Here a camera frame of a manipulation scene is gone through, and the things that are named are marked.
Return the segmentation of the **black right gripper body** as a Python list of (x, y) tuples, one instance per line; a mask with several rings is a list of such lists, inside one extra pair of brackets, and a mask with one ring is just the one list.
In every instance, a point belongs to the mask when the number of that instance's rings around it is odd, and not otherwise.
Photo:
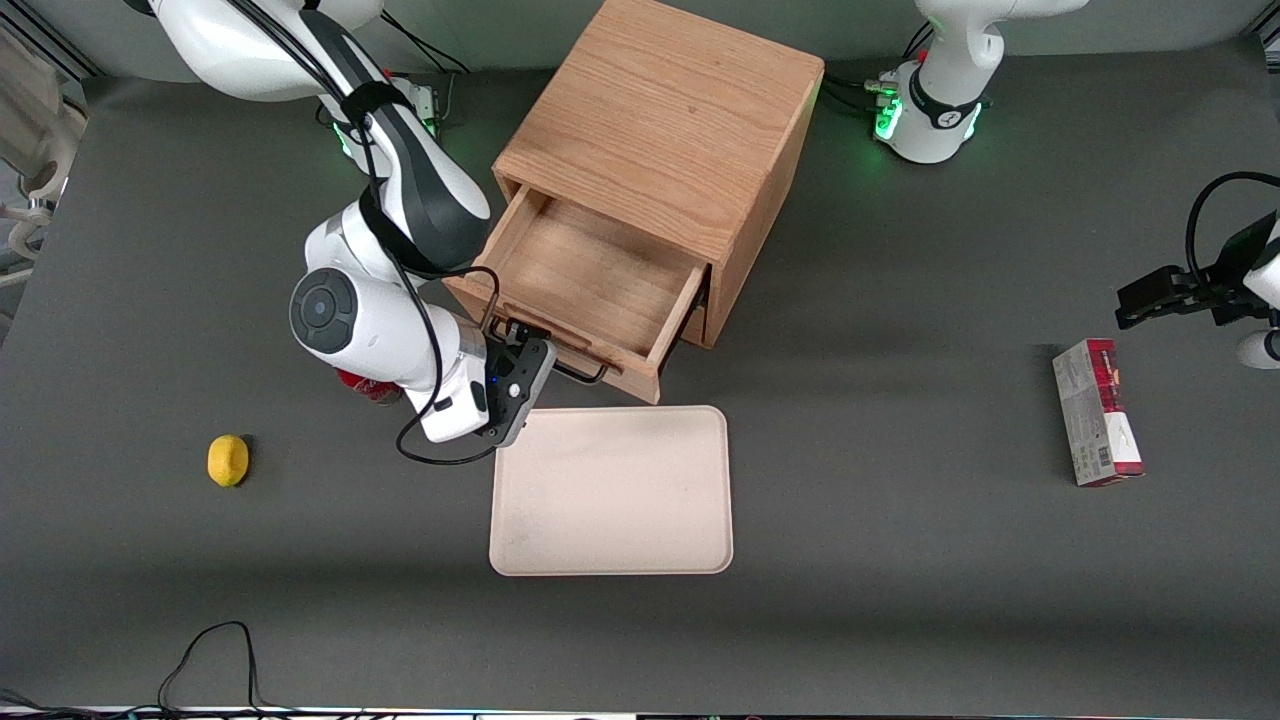
[(516, 370), (515, 352), (499, 340), (486, 338), (485, 392), (489, 413), (483, 436), (492, 442), (509, 442), (516, 415), (516, 400), (509, 395)]

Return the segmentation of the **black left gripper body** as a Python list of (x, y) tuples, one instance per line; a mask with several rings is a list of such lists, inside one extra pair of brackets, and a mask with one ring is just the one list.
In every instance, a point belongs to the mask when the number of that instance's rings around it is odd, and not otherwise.
[(1196, 229), (1187, 233), (1185, 256), (1197, 297), (1217, 325), (1245, 316), (1276, 322), (1276, 215), (1270, 213), (1231, 236), (1215, 263), (1203, 266)]

